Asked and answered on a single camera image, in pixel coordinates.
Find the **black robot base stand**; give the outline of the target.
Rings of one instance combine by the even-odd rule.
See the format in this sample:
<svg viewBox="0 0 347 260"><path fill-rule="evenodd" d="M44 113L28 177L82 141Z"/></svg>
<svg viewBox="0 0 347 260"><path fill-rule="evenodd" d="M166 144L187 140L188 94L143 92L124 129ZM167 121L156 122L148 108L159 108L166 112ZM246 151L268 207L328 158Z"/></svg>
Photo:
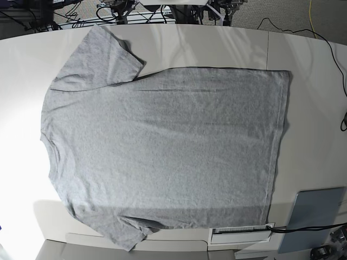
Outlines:
<svg viewBox="0 0 347 260"><path fill-rule="evenodd" d="M157 7L162 14L168 7L177 24L200 24L205 20L213 25L231 26L232 18L245 1L201 0L201 1L140 1L144 7Z"/></svg>

